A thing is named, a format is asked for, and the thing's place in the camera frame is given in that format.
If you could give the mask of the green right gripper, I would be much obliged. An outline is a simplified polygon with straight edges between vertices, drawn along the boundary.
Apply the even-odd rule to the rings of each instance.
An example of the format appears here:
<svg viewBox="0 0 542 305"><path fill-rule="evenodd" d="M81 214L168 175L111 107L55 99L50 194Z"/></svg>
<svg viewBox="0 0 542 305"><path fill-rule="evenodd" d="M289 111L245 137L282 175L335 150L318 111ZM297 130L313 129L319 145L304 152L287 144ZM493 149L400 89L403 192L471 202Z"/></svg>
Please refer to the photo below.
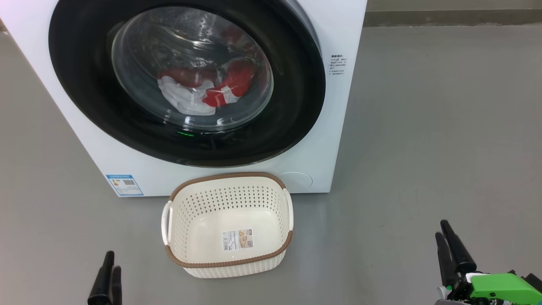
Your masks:
<svg viewBox="0 0 542 305"><path fill-rule="evenodd" d="M436 304L541 304L541 280L534 274L519 277L513 273L474 273L477 265L448 220L441 220L440 226L443 234L435 233L435 239L443 286L438 287ZM457 273L465 276L459 279Z"/></svg>

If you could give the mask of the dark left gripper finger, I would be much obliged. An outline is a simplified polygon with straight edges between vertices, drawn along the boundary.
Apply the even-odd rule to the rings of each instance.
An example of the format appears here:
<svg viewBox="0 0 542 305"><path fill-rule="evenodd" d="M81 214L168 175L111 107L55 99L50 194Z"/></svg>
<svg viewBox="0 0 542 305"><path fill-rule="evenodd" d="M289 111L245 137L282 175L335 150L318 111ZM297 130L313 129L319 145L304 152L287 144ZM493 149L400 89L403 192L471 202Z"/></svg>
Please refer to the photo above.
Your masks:
<svg viewBox="0 0 542 305"><path fill-rule="evenodd" d="M111 275L114 266L114 251L107 251L103 263L91 288L88 305L112 305Z"/></svg>
<svg viewBox="0 0 542 305"><path fill-rule="evenodd" d="M122 305L122 269L114 266L111 274L111 304Z"/></svg>

